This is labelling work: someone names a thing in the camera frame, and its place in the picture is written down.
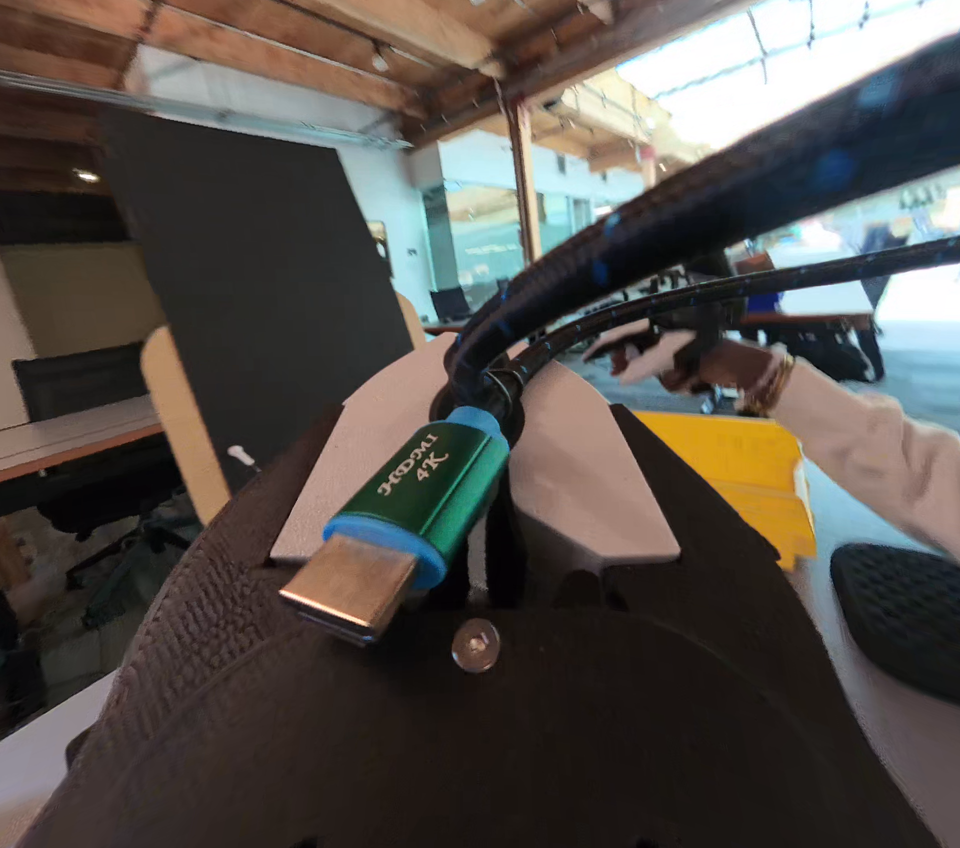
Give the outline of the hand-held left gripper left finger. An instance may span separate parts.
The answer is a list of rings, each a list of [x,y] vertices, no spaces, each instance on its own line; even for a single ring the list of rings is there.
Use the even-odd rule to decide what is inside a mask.
[[[280,564],[302,565],[322,545],[330,519],[428,422],[447,383],[445,355],[456,334],[442,334],[391,362],[343,403],[273,547]]]

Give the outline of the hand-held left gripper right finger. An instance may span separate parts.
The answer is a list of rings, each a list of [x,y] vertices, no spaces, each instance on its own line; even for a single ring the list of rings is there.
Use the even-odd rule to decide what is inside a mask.
[[[546,553],[574,562],[671,562],[681,552],[611,405],[563,364],[528,384],[510,494]]]

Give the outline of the yellow plastic bin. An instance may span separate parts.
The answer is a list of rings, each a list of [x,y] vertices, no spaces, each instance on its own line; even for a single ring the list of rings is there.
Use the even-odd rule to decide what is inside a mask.
[[[817,558],[810,493],[804,478],[789,491],[717,479],[708,484],[776,549],[777,563],[784,571],[792,572],[800,559]]]
[[[795,491],[802,451],[776,422],[657,411],[635,416],[709,482]]]

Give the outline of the person's right forearm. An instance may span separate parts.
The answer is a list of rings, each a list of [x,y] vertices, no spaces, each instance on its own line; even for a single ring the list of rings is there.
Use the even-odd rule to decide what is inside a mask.
[[[959,438],[894,398],[849,391],[797,361],[772,410],[839,487],[914,540],[959,560]]]

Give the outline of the grey desk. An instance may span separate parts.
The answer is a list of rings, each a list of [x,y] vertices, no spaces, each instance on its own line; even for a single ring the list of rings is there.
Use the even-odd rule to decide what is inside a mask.
[[[818,556],[800,562],[790,579],[873,750],[941,845],[958,846],[958,706],[905,686],[869,662],[841,618],[830,578],[830,557],[846,543],[927,549],[838,488],[812,462],[805,461],[804,470]],[[82,690],[2,740],[2,846],[18,843],[66,776],[66,746],[96,721],[114,677],[114,669],[90,670]]]

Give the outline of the person's right hand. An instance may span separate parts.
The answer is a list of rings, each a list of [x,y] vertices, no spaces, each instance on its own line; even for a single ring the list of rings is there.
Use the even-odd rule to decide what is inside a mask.
[[[783,394],[794,366],[794,358],[780,349],[729,339],[694,340],[679,349],[658,379],[675,393],[734,390],[738,411],[766,418]]]

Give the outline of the wooden office table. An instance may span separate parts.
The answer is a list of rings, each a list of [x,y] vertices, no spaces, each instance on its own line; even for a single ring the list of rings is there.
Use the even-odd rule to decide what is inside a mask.
[[[874,332],[876,324],[873,315],[869,312],[845,313],[803,313],[787,314],[783,312],[749,312],[736,323],[738,327],[756,328],[763,326],[787,326],[793,330],[806,327],[813,330],[814,326],[831,327],[837,331]]]
[[[1,430],[1,482],[164,434],[150,396]]]

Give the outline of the black office chair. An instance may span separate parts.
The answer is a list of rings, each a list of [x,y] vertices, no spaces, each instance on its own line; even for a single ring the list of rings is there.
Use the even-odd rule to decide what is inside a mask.
[[[12,362],[28,420],[64,420],[147,395],[142,342]],[[164,433],[119,443],[98,436],[92,452],[2,475],[2,515],[34,507],[52,528],[87,542],[96,529],[143,521],[185,487]]]

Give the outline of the black board with tan frame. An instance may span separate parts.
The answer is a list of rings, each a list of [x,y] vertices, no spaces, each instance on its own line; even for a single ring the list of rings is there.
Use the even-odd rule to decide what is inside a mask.
[[[253,477],[413,344],[333,148],[112,108],[103,169],[225,481]]]

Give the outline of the wooden support post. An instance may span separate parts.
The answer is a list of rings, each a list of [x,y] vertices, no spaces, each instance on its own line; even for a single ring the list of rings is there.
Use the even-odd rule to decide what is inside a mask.
[[[519,238],[524,266],[532,266],[543,254],[541,222],[534,178],[531,112],[522,100],[507,105],[515,193],[519,217]]]

